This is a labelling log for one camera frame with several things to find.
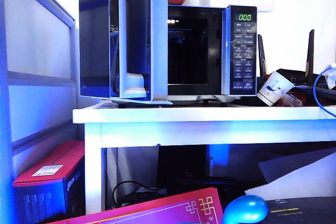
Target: open microwave door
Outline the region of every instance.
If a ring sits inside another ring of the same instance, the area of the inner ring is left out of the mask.
[[[81,95],[167,103],[167,0],[79,3]]]

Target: barcode label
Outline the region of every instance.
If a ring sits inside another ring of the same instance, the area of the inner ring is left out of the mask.
[[[63,165],[45,165],[42,168],[40,168],[36,173],[34,173],[32,176],[51,176],[57,173],[58,170],[61,169]]]

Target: red envelope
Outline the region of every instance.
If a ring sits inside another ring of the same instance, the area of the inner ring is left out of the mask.
[[[206,188],[53,224],[220,224],[222,217],[217,189]]]

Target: paper cup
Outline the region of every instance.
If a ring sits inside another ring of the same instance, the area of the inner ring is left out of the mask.
[[[282,93],[287,93],[293,87],[293,83],[274,71],[257,93],[257,97],[272,106],[281,98]]]

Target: microwave control panel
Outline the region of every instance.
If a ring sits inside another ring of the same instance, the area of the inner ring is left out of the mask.
[[[224,18],[222,91],[229,95],[256,95],[257,7],[230,5],[224,10]]]

